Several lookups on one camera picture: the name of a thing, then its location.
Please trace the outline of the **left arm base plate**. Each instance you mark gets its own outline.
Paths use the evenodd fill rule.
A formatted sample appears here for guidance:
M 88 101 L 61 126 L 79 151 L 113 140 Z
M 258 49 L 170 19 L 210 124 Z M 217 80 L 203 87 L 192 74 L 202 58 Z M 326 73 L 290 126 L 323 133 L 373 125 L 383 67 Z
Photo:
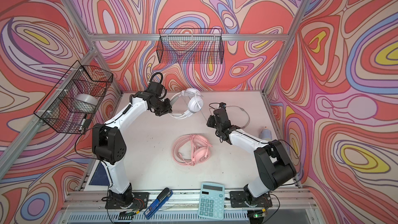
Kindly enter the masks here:
M 144 209 L 148 205 L 148 192 L 128 192 L 127 194 L 116 194 L 108 191 L 105 200 L 106 209 Z

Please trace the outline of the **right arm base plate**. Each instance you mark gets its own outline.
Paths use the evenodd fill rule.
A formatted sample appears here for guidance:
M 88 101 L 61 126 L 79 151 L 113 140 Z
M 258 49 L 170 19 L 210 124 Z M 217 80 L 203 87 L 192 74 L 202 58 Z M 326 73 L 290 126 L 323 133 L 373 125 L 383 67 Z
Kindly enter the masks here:
M 249 194 L 249 192 L 246 191 L 230 191 L 228 201 L 230 201 L 233 208 L 261 207 L 268 209 L 273 206 L 269 193 L 265 193 L 257 198 L 254 198 Z

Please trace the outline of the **pink cat-ear headphones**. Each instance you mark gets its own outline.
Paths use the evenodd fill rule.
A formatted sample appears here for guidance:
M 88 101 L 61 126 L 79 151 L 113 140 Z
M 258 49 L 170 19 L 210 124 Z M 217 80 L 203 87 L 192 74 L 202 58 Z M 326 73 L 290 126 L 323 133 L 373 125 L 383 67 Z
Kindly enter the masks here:
M 191 147 L 190 157 L 184 158 L 179 151 L 184 145 Z M 212 144 L 207 138 L 199 134 L 189 134 L 179 137 L 172 146 L 172 158 L 181 166 L 193 167 L 207 161 L 211 157 Z

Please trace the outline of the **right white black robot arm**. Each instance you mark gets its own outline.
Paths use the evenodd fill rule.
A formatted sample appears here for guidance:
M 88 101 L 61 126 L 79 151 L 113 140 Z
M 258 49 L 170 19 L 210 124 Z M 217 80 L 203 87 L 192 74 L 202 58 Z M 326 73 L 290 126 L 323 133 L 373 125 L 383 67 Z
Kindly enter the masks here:
M 244 186 L 242 202 L 249 207 L 256 206 L 262 197 L 296 177 L 297 170 L 280 140 L 256 138 L 231 124 L 227 107 L 222 103 L 211 109 L 207 126 L 215 129 L 220 142 L 239 147 L 255 158 L 258 176 Z

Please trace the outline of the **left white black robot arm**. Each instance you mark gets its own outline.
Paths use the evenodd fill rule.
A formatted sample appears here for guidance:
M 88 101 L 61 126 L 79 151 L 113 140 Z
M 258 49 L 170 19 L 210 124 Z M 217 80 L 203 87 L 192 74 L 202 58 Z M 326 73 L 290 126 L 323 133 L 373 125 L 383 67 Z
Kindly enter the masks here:
M 106 207 L 131 208 L 135 197 L 127 178 L 123 158 L 127 146 L 123 134 L 145 111 L 162 116 L 172 111 L 167 90 L 157 82 L 150 82 L 145 91 L 130 95 L 130 102 L 115 117 L 93 127 L 92 152 L 105 167 L 109 181 Z

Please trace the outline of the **white headphones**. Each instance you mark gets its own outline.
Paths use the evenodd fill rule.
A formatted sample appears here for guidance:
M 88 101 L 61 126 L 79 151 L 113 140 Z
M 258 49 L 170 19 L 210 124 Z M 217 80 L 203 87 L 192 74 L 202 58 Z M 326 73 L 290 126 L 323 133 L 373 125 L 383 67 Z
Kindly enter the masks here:
M 169 113 L 169 115 L 177 120 L 182 120 L 198 113 L 204 106 L 203 96 L 198 89 L 188 88 L 173 95 L 170 104 L 173 106 L 180 97 L 188 97 L 190 101 L 187 104 L 187 110 L 183 114 Z

